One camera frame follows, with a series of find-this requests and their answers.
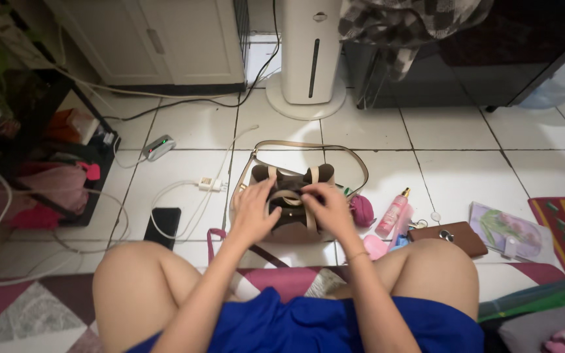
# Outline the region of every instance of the white cabinet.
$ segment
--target white cabinet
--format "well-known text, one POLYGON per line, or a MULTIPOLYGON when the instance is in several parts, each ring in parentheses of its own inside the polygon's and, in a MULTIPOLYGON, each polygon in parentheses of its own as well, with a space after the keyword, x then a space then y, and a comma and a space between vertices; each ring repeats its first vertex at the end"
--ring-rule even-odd
POLYGON ((109 85, 245 81, 232 0, 45 0, 109 85))

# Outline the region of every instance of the pink perfume bottle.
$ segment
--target pink perfume bottle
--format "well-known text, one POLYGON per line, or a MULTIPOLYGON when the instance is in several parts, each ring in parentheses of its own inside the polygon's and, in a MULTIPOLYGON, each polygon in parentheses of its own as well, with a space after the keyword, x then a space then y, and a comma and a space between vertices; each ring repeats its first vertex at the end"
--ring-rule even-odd
POLYGON ((400 195, 396 196, 392 204, 389 205, 389 208, 387 209, 387 212, 385 212, 381 222, 378 226, 376 226, 376 233, 378 235, 387 237, 392 231, 392 228, 394 228, 396 220, 398 219, 398 215, 408 203, 407 196, 409 196, 409 191, 411 191, 411 189, 404 189, 400 195))

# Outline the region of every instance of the power strip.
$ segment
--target power strip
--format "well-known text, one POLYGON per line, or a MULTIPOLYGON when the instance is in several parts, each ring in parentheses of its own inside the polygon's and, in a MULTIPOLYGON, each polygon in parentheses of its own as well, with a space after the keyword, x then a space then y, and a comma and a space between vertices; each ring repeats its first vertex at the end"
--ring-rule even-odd
POLYGON ((154 142, 143 148, 143 156, 148 161, 153 162, 174 147, 176 147, 176 141, 174 141, 169 135, 162 135, 154 142))

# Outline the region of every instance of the leg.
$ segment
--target leg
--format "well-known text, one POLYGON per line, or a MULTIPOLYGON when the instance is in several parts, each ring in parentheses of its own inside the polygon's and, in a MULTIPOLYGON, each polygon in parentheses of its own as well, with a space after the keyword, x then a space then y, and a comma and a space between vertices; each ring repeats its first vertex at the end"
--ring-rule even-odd
POLYGON ((189 262, 156 243, 128 243, 110 250, 93 278, 104 350, 123 352, 161 331, 200 278, 189 262))
MULTIPOLYGON (((476 319, 478 273, 459 247, 444 240, 426 239, 388 253, 374 264, 383 285, 393 296, 438 301, 476 319)), ((348 286, 327 296, 350 297, 348 286)))

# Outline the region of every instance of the booklet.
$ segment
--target booklet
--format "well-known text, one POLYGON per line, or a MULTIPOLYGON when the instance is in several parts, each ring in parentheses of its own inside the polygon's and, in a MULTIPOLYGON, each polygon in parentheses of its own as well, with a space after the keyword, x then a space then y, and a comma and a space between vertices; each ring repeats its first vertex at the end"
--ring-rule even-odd
POLYGON ((514 237, 518 260, 555 264, 553 234, 546 227, 476 202, 470 205, 470 227, 489 249, 504 253, 507 237, 514 237))

